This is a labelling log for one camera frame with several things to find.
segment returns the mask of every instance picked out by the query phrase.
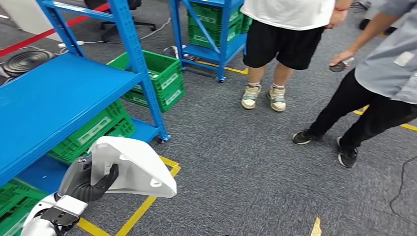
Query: white t-shirt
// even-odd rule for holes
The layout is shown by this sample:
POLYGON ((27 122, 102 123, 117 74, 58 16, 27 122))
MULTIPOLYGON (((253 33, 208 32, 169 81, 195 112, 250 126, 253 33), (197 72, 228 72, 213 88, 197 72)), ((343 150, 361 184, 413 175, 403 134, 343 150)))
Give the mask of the white t-shirt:
POLYGON ((245 0, 241 12, 289 30, 311 30, 330 22, 335 0, 245 0))

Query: gray carpet floor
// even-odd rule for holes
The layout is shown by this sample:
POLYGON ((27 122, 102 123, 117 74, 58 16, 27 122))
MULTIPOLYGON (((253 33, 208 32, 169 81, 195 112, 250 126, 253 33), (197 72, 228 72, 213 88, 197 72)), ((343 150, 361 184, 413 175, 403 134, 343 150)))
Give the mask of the gray carpet floor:
MULTIPOLYGON (((134 15, 160 27, 169 17, 168 3, 144 1, 134 15)), ((160 155, 182 166, 176 176, 178 194, 172 199, 158 198, 128 235, 309 236, 315 217, 321 219, 325 236, 417 235, 416 224, 409 222, 417 223, 417 161, 406 165, 402 194, 393 203, 403 218, 389 207, 400 188, 402 164, 416 156, 417 132, 396 127, 364 142, 352 170, 338 164, 334 140, 357 120, 353 113, 320 142, 300 147, 291 141, 294 132, 314 121, 343 78, 345 72, 332 73, 327 64, 359 34, 361 16, 350 14, 343 25, 324 33, 310 68, 291 78, 288 109, 282 114, 270 109, 265 91, 255 110, 240 106, 245 75, 227 71, 227 81, 220 84, 212 71, 196 67, 184 71, 186 96, 164 115, 172 140, 152 142, 160 155)), ((181 17, 186 40, 185 12, 181 17)), ((98 23, 88 19, 74 26, 78 40, 98 41, 98 23)), ((140 36, 149 32, 138 28, 140 36)), ((0 21, 0 35, 0 47, 30 36, 5 20, 0 21)), ((382 40, 372 41, 357 59, 382 40)), ((173 45, 171 26, 141 44, 161 53, 173 45)), ((48 39, 34 46, 59 51, 57 43, 48 39)), ((102 62, 123 52, 118 44, 88 44, 83 49, 102 62)), ((230 66, 243 69, 241 59, 237 56, 230 66)), ((265 88, 272 81, 275 63, 262 82, 265 88)), ((150 117, 142 107, 129 103, 126 107, 135 117, 150 117)), ((108 194, 89 206, 85 218, 114 235, 143 200, 143 196, 108 194)), ((88 234, 74 229, 69 235, 88 234)))

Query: sneaker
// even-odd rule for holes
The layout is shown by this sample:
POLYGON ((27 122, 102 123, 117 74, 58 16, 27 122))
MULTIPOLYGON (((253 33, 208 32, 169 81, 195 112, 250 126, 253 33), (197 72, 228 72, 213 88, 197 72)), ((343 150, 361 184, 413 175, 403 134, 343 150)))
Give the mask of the sneaker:
POLYGON ((339 162, 346 168, 353 168, 356 165, 357 149, 343 149, 340 145, 341 139, 342 137, 336 139, 337 145, 340 148, 338 156, 339 162))
POLYGON ((261 92, 262 86, 245 86, 245 93, 242 97, 242 106, 247 110, 252 110, 255 108, 256 105, 256 98, 258 97, 259 93, 261 92))
POLYGON ((285 88, 274 88, 270 87, 269 92, 267 93, 267 97, 270 100, 271 108, 276 112, 283 112, 285 111, 285 88))
POLYGON ((317 139, 317 137, 310 134, 308 132, 308 129, 300 131, 293 135, 293 142, 299 145, 307 144, 314 139, 317 139))

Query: green plastic crate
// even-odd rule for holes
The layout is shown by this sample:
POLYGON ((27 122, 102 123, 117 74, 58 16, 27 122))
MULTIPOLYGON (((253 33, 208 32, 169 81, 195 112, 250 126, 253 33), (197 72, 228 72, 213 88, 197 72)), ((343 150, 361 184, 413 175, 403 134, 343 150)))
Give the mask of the green plastic crate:
MULTIPOLYGON (((182 74, 180 73, 175 73, 174 75, 171 76, 171 78, 169 80, 167 80, 164 83, 163 86, 163 90, 159 90, 159 91, 155 91, 155 95, 156 95, 156 99, 159 100, 163 100, 164 97, 166 97, 169 94, 173 94, 174 90, 177 89, 178 87, 183 87, 183 79, 182 79, 182 74)), ((132 88, 132 91, 135 92, 139 92, 143 94, 143 91, 140 87, 140 85, 136 85, 135 87, 132 88)))
MULTIPOLYGON (((236 24, 229 28, 227 33, 227 42, 230 42, 240 34, 240 31, 242 30, 242 20, 243 15, 240 16, 240 19, 236 24)), ((207 30, 207 32, 213 39, 215 45, 219 47, 221 33, 212 30, 207 30)), ((198 26, 188 25, 188 42, 193 45, 211 48, 209 41, 198 26)))
POLYGON ((128 117, 129 114, 121 101, 118 100, 89 120, 48 153, 57 160, 71 164, 122 118, 128 117))
MULTIPOLYGON (((180 78, 182 80, 181 63, 177 58, 168 57, 158 53, 142 50, 145 58, 145 63, 148 67, 149 76, 152 80, 155 92, 164 90, 170 83, 172 78, 180 78)), ((111 62, 110 66, 119 69, 126 69, 128 63, 127 53, 123 53, 111 62)))
POLYGON ((135 132, 135 126, 130 118, 123 118, 119 123, 112 127, 106 136, 129 137, 135 132))
POLYGON ((242 33, 248 33, 249 27, 252 24, 252 18, 249 16, 243 16, 243 23, 242 23, 242 33))
MULTIPOLYGON (((191 6, 196 12, 196 15, 200 18, 200 21, 202 21, 203 25, 206 27, 206 29, 221 31, 221 22, 223 18, 222 7, 210 6, 207 4, 195 2, 192 2, 191 6)), ((236 9, 232 10, 232 12, 230 13, 228 27, 234 25, 239 20, 239 17, 241 15, 242 13, 240 12, 240 7, 237 7, 236 9)), ((197 26, 197 22, 191 17, 190 14, 188 14, 188 23, 190 25, 197 26)))
MULTIPOLYGON (((243 13, 241 13, 239 11, 239 9, 236 9, 235 11, 233 11, 230 14, 230 18, 229 18, 229 23, 227 25, 227 27, 231 27, 232 25, 236 24, 239 19, 240 16, 242 16, 243 13)), ((207 17, 204 15, 198 15, 198 18, 200 19, 201 23, 203 24, 203 26, 207 29, 207 30, 213 30, 213 31, 217 31, 220 32, 223 28, 223 25, 221 24, 221 18, 220 21, 218 19, 214 19, 211 17, 207 17)), ((197 26, 197 22, 191 17, 190 14, 188 14, 188 24, 192 25, 192 26, 197 26)))
MULTIPOLYGON (((171 94, 168 94, 166 97, 158 100, 159 108, 162 112, 168 112, 173 105, 180 100, 185 94, 185 89, 183 86, 177 87, 177 89, 173 90, 171 94)), ((142 93, 136 91, 129 91, 123 97, 124 100, 128 102, 132 102, 144 107, 148 107, 148 103, 146 102, 146 98, 142 93)))
POLYGON ((47 194, 14 180, 0 188, 0 235, 18 236, 26 216, 47 194))

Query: person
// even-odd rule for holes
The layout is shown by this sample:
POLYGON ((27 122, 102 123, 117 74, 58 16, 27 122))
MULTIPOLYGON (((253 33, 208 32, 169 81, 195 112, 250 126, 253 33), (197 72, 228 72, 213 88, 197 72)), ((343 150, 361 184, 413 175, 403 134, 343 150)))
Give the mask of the person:
POLYGON ((293 136, 296 144, 307 144, 323 136, 342 116, 369 105, 343 137, 337 138, 338 160, 347 168, 356 164, 357 148, 363 141, 417 118, 417 0, 385 0, 378 9, 365 30, 330 65, 353 57, 372 38, 408 16, 344 77, 316 121, 293 136))
POLYGON ((249 67, 241 104, 255 108, 266 65, 279 61, 267 93, 276 112, 286 108, 285 84, 293 70, 308 68, 324 30, 345 20, 353 0, 245 0, 241 12, 253 19, 243 62, 249 67))

